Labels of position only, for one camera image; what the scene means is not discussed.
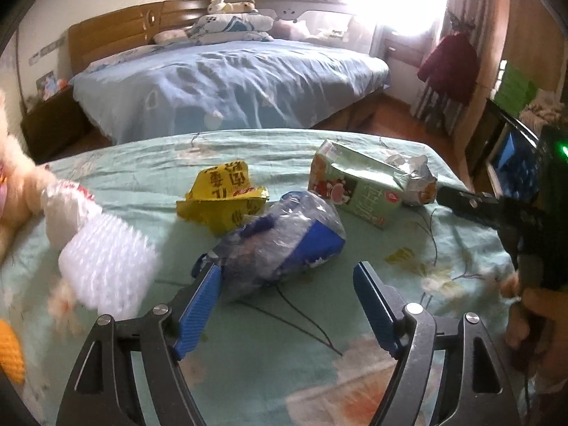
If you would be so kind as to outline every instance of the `plastic bag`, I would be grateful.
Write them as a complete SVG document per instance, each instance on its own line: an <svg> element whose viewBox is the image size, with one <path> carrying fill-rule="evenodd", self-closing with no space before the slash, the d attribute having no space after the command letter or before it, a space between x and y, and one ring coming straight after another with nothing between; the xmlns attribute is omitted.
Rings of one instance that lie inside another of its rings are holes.
<svg viewBox="0 0 568 426"><path fill-rule="evenodd" d="M235 300L324 263L344 244L335 208L314 193L294 191L228 233L209 256L223 268L222 298Z"/></svg>
<svg viewBox="0 0 568 426"><path fill-rule="evenodd" d="M103 211L87 189L67 180L58 180L47 186L41 201L47 238L57 250L63 250L85 224Z"/></svg>

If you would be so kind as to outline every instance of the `yellow snack wrapper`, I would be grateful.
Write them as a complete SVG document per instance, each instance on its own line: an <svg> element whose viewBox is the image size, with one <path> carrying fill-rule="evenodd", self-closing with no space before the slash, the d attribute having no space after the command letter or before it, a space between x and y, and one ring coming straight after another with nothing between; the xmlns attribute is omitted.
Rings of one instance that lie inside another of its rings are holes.
<svg viewBox="0 0 568 426"><path fill-rule="evenodd" d="M237 160L200 171L185 200L175 205L179 216L221 236L240 227L243 217L256 214L266 200L266 187L251 187L248 165Z"/></svg>

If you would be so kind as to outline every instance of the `metal screw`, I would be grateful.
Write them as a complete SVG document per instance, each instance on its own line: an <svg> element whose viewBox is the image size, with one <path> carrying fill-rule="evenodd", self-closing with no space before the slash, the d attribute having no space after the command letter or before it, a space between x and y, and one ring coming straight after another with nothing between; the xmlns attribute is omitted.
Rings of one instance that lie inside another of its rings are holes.
<svg viewBox="0 0 568 426"><path fill-rule="evenodd" d="M104 327L105 325L110 324L110 321L113 318L109 314L103 314L97 319L97 325Z"/></svg>
<svg viewBox="0 0 568 426"><path fill-rule="evenodd" d="M465 314L465 320L467 320L469 323L475 325L479 323L479 320L481 320L479 318L479 316L476 313L473 312L468 312L467 314Z"/></svg>
<svg viewBox="0 0 568 426"><path fill-rule="evenodd" d="M164 315L168 311L169 307L167 304L158 304L157 306L154 306L154 309L152 309L154 315Z"/></svg>
<svg viewBox="0 0 568 426"><path fill-rule="evenodd" d="M418 303L408 303L406 305L406 310L411 314L418 315L421 314L422 311L424 311L424 308Z"/></svg>

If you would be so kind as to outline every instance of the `bed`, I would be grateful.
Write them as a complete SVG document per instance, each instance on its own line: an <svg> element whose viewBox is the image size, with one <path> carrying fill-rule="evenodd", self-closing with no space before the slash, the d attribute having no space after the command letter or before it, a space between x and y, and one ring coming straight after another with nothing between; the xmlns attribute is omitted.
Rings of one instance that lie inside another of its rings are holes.
<svg viewBox="0 0 568 426"><path fill-rule="evenodd" d="M120 65L87 69L109 55L150 44L159 32L190 27L208 4L149 3L69 29L73 96L113 143L217 129L353 129L374 112L390 82L385 62L305 42L178 43ZM310 11L353 14L335 3L258 6L284 19Z"/></svg>
<svg viewBox="0 0 568 426"><path fill-rule="evenodd" d="M144 313L190 283L191 265L215 243L206 228L175 214L175 201L183 198L198 171L242 158L253 181L268 187L271 200L276 200L306 187L313 154L326 138L378 158L387 148L426 154L440 183L463 187L444 161L421 143L324 130L164 137L58 160L51 168L61 178L79 181L106 212L123 217L157 245L164 265L143 302ZM353 266L361 260L369 261L405 299L422 303L434 315L478 313L504 356L501 335L508 303L499 298L497 286L513 266L494 231L436 204L402 208L385 231L348 213L340 216L347 233L344 251L281 287L286 299L326 332L333 347L274 289L244 304L218 305L196 351L181 364L207 424L368 424L394 361L374 340L353 290ZM57 261L44 220L35 219L19 234L0 273L0 316L19 336L27 364L22 396L49 426L55 424L67 377L86 336L59 334L47 312L50 287L59 274ZM77 315L86 331L97 318L82 308ZM418 425L428 424L432 412L440 357L437 354ZM157 426L140 359L133 362L146 424Z"/></svg>

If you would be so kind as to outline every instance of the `hand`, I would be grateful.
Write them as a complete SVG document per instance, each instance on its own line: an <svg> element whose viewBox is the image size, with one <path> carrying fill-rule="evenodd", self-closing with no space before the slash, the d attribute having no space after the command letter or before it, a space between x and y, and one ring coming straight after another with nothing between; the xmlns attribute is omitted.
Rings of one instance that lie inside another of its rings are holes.
<svg viewBox="0 0 568 426"><path fill-rule="evenodd" d="M517 274L501 285L501 294L504 297L519 296ZM509 310L505 341L513 349L529 335L527 311L549 319L554 327L550 345L540 361L539 373L553 381L568 378L568 293L544 289L524 291L521 302L513 304Z"/></svg>

